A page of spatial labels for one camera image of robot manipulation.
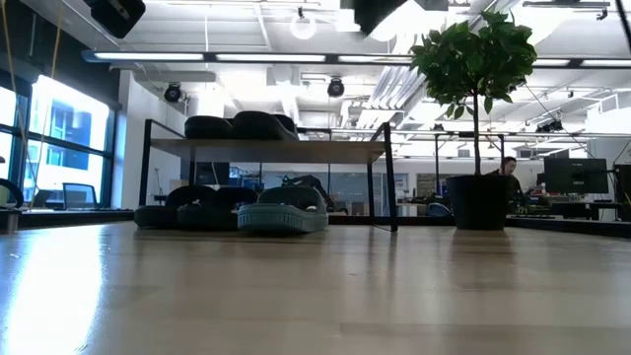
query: security camera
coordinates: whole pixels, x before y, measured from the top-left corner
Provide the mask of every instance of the security camera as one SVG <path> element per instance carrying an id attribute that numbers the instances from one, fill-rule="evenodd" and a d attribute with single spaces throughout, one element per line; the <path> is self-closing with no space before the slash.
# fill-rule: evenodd
<path id="1" fill-rule="evenodd" d="M 339 98 L 344 95 L 344 84 L 342 84 L 342 79 L 331 79 L 331 83 L 328 84 L 328 90 L 326 90 L 326 92 L 332 98 Z"/>
<path id="2" fill-rule="evenodd" d="M 165 100 L 171 104 L 181 103 L 186 99 L 186 95 L 180 88 L 180 83 L 169 83 L 169 87 L 165 91 Z"/>

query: wooden floor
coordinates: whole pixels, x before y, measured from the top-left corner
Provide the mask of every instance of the wooden floor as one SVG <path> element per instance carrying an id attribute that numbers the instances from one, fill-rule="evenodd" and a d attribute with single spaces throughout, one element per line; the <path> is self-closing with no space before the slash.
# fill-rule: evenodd
<path id="1" fill-rule="evenodd" d="M 630 354 L 631 244 L 509 229 L 0 236 L 3 354 Z"/>

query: metal shelf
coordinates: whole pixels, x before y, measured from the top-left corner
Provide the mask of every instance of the metal shelf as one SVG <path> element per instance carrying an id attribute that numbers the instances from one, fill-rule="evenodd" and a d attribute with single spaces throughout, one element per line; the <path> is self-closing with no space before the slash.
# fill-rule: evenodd
<path id="1" fill-rule="evenodd" d="M 383 142 L 152 139 L 151 146 L 196 162 L 371 164 Z"/>

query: potted plant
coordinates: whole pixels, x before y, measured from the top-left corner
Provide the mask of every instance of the potted plant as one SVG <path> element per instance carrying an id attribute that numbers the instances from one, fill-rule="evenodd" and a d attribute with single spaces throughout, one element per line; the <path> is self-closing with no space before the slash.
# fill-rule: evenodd
<path id="1" fill-rule="evenodd" d="M 460 229 L 501 230 L 508 212 L 509 180 L 504 176 L 483 176 L 480 171 L 479 104 L 487 114 L 495 100 L 511 103 L 509 93 L 526 82 L 536 59 L 527 40 L 532 30 L 507 21 L 508 15 L 482 12 L 487 26 L 478 34 L 468 23 L 454 24 L 423 36 L 423 45 L 411 48 L 411 67 L 426 76 L 427 95 L 445 114 L 460 118 L 466 110 L 473 116 L 475 175 L 448 178 L 448 191 Z"/>

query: fluorescent light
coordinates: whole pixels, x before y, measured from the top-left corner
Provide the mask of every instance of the fluorescent light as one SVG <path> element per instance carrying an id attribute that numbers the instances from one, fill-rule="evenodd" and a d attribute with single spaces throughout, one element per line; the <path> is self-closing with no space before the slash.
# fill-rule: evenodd
<path id="1" fill-rule="evenodd" d="M 588 59 L 583 61 L 583 66 L 631 66 L 631 60 Z"/>
<path id="2" fill-rule="evenodd" d="M 201 53 L 137 53 L 137 52 L 99 52 L 95 53 L 102 60 L 147 60 L 147 61 L 195 61 L 204 60 Z"/>
<path id="3" fill-rule="evenodd" d="M 217 54 L 218 61 L 323 63 L 325 55 L 315 54 Z"/>
<path id="4" fill-rule="evenodd" d="M 537 59 L 534 66 L 566 66 L 570 63 L 569 59 Z"/>
<path id="5" fill-rule="evenodd" d="M 410 55 L 340 55 L 337 60 L 340 63 L 357 64 L 409 64 L 412 62 Z"/>

